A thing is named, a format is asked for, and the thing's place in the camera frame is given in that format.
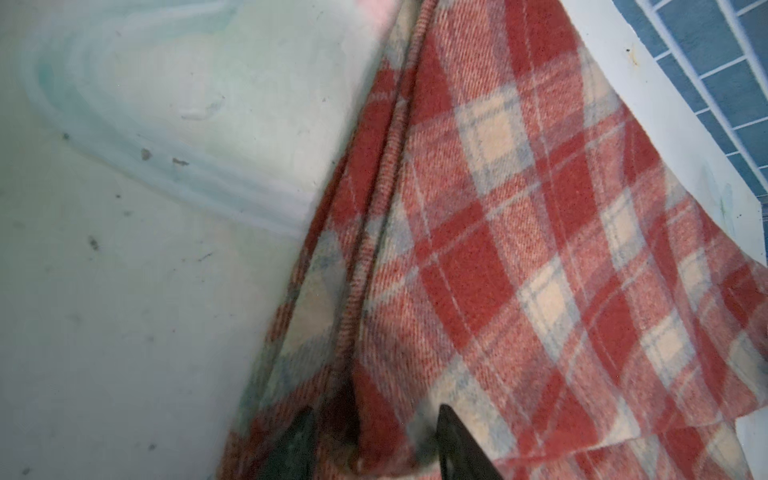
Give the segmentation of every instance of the plaid blanket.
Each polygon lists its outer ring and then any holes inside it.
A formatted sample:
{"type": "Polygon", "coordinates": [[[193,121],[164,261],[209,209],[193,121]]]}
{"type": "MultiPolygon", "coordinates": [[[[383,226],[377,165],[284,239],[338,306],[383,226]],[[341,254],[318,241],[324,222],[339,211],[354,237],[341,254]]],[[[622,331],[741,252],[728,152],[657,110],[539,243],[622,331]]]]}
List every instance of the plaid blanket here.
{"type": "Polygon", "coordinates": [[[766,322],[557,0],[406,2],[218,476],[312,405],[317,478],[437,478],[448,403],[507,478],[749,478],[766,322]]]}

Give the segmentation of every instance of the white stripe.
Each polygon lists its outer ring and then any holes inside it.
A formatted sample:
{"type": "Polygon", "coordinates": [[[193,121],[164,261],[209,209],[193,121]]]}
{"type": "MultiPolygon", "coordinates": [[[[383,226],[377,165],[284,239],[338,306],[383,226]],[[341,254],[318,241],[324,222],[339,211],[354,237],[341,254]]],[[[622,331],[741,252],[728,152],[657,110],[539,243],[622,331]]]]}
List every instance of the white stripe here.
{"type": "Polygon", "coordinates": [[[658,32],[661,39],[664,40],[664,42],[670,48],[674,59],[677,60],[677,63],[680,64],[680,68],[683,69],[685,75],[687,75],[691,83],[694,84],[694,87],[699,92],[699,95],[701,95],[701,97],[704,99],[704,102],[709,106],[717,121],[723,125],[726,135],[728,135],[730,141],[733,142],[739,152],[741,152],[741,156],[746,161],[746,164],[749,165],[752,171],[755,173],[757,181],[763,185],[763,188],[768,190],[768,180],[763,176],[763,173],[760,172],[760,169],[757,167],[757,163],[755,163],[755,160],[752,158],[752,155],[750,155],[750,152],[744,148],[744,144],[741,143],[741,139],[733,132],[733,130],[730,129],[730,124],[725,118],[723,111],[720,110],[720,107],[717,105],[714,98],[712,98],[710,92],[704,87],[704,83],[701,81],[698,75],[696,75],[696,71],[694,70],[693,65],[690,64],[690,61],[688,61],[688,58],[686,58],[683,50],[677,44],[670,31],[667,30],[667,26],[661,21],[659,15],[651,8],[648,0],[635,0],[635,2],[643,10],[645,16],[648,17],[648,21],[654,26],[654,28],[656,28],[656,31],[658,32]]]}
{"type": "Polygon", "coordinates": [[[664,52],[664,53],[660,53],[660,54],[658,54],[658,55],[656,55],[656,56],[654,57],[654,60],[655,60],[655,61],[659,61],[659,60],[661,60],[662,58],[664,58],[664,57],[666,57],[667,55],[669,55],[670,53],[672,53],[672,52],[671,52],[671,51],[669,51],[669,50],[667,50],[667,51],[666,51],[666,52],[664,52]]]}
{"type": "Polygon", "coordinates": [[[658,2],[656,5],[654,5],[654,12],[669,2],[672,2],[672,0],[662,0],[661,2],[658,2]]]}
{"type": "Polygon", "coordinates": [[[753,8],[757,8],[757,7],[761,6],[765,2],[768,2],[768,0],[757,0],[757,2],[754,2],[753,4],[747,5],[746,7],[742,8],[741,10],[736,12],[736,15],[740,17],[741,15],[744,15],[745,13],[747,13],[749,10],[752,10],[753,8]]]}
{"type": "Polygon", "coordinates": [[[733,67],[735,64],[740,63],[740,62],[745,61],[745,60],[746,60],[746,55],[741,55],[739,58],[734,58],[733,60],[729,61],[728,63],[722,64],[720,67],[713,68],[712,70],[708,71],[707,73],[703,73],[703,74],[699,75],[699,78],[704,79],[704,78],[710,77],[711,75],[716,74],[718,71],[723,71],[723,70],[725,70],[728,67],[733,67]]]}
{"type": "Polygon", "coordinates": [[[740,128],[749,127],[750,125],[759,124],[761,121],[768,120],[768,117],[758,118],[757,120],[748,121],[745,124],[741,124],[738,127],[733,127],[734,130],[739,130],[740,128]]]}
{"type": "Polygon", "coordinates": [[[760,86],[760,90],[763,91],[765,98],[768,98],[768,76],[766,76],[766,72],[763,70],[763,65],[757,60],[757,55],[755,55],[750,40],[746,37],[744,27],[741,25],[741,22],[739,22],[738,17],[736,17],[736,12],[733,11],[733,5],[730,4],[729,0],[717,0],[717,6],[720,7],[720,10],[725,16],[725,21],[728,22],[728,26],[733,32],[733,36],[736,37],[736,41],[739,42],[739,46],[746,57],[746,62],[750,64],[752,73],[755,74],[755,79],[760,86]]]}

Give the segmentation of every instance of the plaid fabric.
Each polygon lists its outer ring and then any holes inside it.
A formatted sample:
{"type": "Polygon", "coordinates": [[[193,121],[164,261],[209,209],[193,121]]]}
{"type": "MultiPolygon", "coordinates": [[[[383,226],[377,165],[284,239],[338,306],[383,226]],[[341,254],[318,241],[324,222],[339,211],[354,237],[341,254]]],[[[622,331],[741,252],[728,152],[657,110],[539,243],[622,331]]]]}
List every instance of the plaid fabric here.
{"type": "Polygon", "coordinates": [[[557,0],[406,2],[218,476],[306,405],[317,478],[423,472],[445,402],[507,478],[749,478],[766,322],[557,0]]]}

